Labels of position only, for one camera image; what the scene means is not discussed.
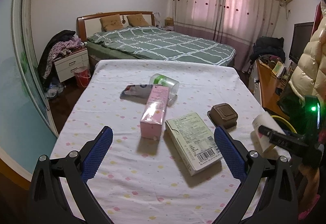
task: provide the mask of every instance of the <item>bed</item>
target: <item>bed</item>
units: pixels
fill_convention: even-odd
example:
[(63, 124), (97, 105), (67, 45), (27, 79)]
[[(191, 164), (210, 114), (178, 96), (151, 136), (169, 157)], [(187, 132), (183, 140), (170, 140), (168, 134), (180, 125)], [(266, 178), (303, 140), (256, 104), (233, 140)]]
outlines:
[[(264, 110), (235, 69), (190, 62), (122, 59), (98, 63), (89, 86), (60, 133), (51, 158), (80, 150), (108, 125), (114, 132), (112, 146), (87, 184), (114, 223), (211, 224), (240, 183), (232, 177), (225, 161), (222, 159), (221, 163), (190, 176), (166, 133), (160, 141), (141, 138), (139, 121), (144, 105), (119, 98), (127, 85), (148, 83), (155, 73), (180, 82), (177, 100), (167, 108), (166, 119), (193, 111), (213, 131), (207, 111), (214, 104), (228, 103), (239, 114), (236, 128), (229, 133), (248, 150), (261, 153), (256, 137), (251, 134), (251, 123)], [(278, 148), (268, 157), (278, 155), (289, 158), (288, 152)], [(82, 218), (65, 180), (62, 185), (72, 212)], [(261, 192), (262, 186), (245, 217), (255, 210)]]
[[(127, 15), (142, 14), (150, 26), (131, 27)], [(121, 30), (104, 32), (100, 18), (120, 15)], [(212, 40), (191, 37), (154, 27), (152, 12), (113, 12), (78, 19), (79, 36), (88, 41), (91, 64), (101, 59), (155, 59), (233, 66), (235, 49)]]

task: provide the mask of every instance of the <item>white puffer jacket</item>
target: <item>white puffer jacket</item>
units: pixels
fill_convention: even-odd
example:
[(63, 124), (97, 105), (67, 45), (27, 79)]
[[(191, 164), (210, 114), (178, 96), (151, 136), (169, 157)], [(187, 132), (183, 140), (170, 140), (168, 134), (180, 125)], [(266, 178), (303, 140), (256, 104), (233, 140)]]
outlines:
[(326, 15), (299, 59), (289, 84), (304, 101), (305, 95), (317, 96), (321, 105), (326, 102)]

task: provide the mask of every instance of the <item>green plaid duvet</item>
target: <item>green plaid duvet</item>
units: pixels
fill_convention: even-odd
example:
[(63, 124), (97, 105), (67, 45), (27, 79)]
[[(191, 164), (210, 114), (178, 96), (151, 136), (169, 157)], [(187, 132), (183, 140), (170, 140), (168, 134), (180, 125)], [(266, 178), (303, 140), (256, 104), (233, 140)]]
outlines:
[(130, 54), (138, 59), (188, 61), (227, 66), (235, 56), (235, 50), (231, 46), (153, 26), (100, 32), (88, 39), (95, 44)]

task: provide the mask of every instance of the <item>wooden headboard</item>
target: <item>wooden headboard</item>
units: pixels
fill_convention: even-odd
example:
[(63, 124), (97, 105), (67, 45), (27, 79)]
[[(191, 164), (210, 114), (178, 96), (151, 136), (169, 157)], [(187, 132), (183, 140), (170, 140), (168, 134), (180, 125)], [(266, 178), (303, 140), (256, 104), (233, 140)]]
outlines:
[(87, 37), (102, 31), (102, 25), (100, 18), (108, 15), (120, 15), (121, 22), (124, 27), (129, 25), (127, 15), (143, 14), (144, 19), (152, 26), (155, 26), (155, 19), (153, 12), (148, 11), (123, 11), (123, 12), (111, 12), (111, 13), (98, 13), (95, 15), (85, 15), (77, 18), (78, 35), (82, 42), (87, 41)]

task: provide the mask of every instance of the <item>pink curtain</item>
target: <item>pink curtain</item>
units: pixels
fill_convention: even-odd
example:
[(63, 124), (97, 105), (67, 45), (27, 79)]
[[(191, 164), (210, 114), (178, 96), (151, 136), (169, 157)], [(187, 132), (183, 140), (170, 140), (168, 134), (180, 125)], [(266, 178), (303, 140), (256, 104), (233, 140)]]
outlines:
[(174, 0), (175, 31), (232, 46), (235, 68), (247, 70), (252, 46), (272, 36), (280, 0)]
[(220, 0), (173, 0), (174, 30), (191, 36), (213, 39), (220, 23)]

